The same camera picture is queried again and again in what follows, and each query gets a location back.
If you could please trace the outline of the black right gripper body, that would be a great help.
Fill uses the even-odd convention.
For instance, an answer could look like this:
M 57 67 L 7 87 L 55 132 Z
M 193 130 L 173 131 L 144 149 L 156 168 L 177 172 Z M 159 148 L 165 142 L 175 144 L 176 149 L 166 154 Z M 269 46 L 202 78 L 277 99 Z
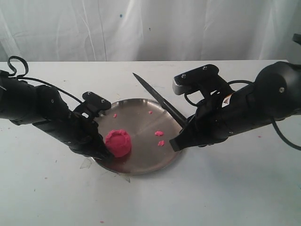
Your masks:
M 210 111 L 197 109 L 185 128 L 185 146 L 207 146 L 256 128 L 256 103 L 252 90 L 238 90 L 215 99 Z

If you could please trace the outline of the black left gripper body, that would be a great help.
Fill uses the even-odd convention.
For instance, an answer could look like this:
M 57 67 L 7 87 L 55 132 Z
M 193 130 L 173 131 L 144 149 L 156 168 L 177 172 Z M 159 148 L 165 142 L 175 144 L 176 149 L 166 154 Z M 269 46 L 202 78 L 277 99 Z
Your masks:
M 99 154 L 98 124 L 77 113 L 69 113 L 62 120 L 45 120 L 33 124 L 70 150 L 80 155 Z

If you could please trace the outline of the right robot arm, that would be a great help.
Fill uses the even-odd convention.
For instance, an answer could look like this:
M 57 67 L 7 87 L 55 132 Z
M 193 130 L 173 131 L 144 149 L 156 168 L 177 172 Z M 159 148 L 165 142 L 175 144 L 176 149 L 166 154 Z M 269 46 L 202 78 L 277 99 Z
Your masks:
M 253 82 L 233 90 L 215 65 L 204 65 L 175 76 L 175 94 L 199 91 L 203 99 L 186 120 L 180 134 L 170 140 L 174 151 L 213 145 L 231 136 L 301 113 L 301 67 L 278 61 L 263 68 Z

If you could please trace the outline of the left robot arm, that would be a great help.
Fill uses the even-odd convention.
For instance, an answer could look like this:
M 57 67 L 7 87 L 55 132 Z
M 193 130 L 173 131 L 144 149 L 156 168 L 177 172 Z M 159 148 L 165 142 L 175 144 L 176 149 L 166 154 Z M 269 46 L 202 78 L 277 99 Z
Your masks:
M 33 86 L 27 82 L 0 77 L 0 117 L 15 125 L 31 124 L 47 133 L 74 153 L 110 161 L 114 155 L 107 149 L 95 121 L 111 103 L 93 92 L 85 92 L 84 102 L 73 111 L 59 94 L 58 88 Z

